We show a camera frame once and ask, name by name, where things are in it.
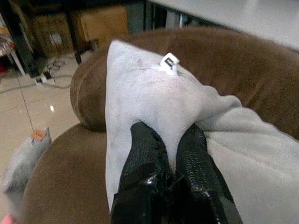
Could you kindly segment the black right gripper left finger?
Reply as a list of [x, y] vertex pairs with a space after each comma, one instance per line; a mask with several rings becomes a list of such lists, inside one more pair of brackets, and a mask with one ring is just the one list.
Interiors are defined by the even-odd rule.
[[145, 123], [130, 128], [132, 146], [114, 195], [112, 224], [160, 224], [170, 201], [172, 180], [160, 136]]

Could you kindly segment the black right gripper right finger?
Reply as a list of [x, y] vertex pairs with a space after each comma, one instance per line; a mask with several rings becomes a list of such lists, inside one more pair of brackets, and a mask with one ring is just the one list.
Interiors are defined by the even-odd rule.
[[176, 156], [177, 205], [185, 224], [241, 224], [234, 199], [207, 151], [203, 131], [192, 124], [181, 138]]

